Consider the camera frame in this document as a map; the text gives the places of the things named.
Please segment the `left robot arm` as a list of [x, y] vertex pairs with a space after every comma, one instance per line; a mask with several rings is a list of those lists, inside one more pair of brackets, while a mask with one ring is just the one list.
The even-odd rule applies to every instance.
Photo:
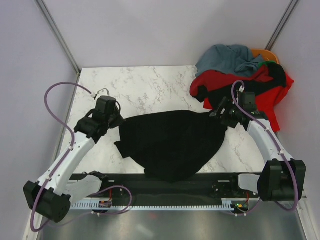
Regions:
[[59, 223], [73, 204], [93, 194], [104, 197], [109, 193], [109, 178], [98, 171], [86, 174], [76, 183], [68, 182], [83, 158], [107, 131], [124, 122], [120, 111], [114, 97], [103, 95], [97, 99], [95, 108], [79, 120], [71, 132], [70, 146], [36, 182], [28, 181], [24, 185], [23, 192], [31, 210]]

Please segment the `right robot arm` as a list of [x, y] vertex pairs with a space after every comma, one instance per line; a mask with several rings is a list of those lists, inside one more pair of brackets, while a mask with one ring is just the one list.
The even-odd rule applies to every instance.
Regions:
[[258, 110], [253, 92], [241, 92], [238, 99], [223, 97], [210, 117], [230, 128], [242, 125], [254, 140], [265, 162], [261, 173], [240, 173], [229, 184], [235, 197], [247, 190], [264, 202], [292, 201], [297, 206], [302, 198], [306, 165], [285, 150], [274, 133], [267, 115]]

